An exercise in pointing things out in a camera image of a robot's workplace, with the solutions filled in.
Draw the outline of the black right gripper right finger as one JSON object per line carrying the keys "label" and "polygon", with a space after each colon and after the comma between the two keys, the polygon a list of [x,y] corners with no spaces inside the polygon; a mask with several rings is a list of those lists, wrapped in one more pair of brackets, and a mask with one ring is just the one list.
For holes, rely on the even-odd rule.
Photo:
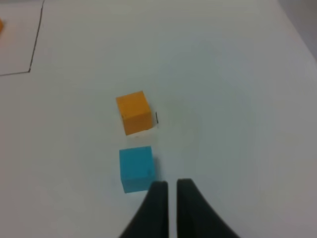
{"label": "black right gripper right finger", "polygon": [[192,179],[177,181],[177,236],[179,238],[237,238],[204,199]]}

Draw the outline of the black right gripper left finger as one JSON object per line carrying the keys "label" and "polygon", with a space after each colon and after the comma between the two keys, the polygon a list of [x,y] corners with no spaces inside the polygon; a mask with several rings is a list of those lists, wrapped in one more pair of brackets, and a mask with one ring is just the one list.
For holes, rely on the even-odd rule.
{"label": "black right gripper left finger", "polygon": [[169,237],[167,182],[155,181],[151,184],[143,203],[120,236],[122,238]]}

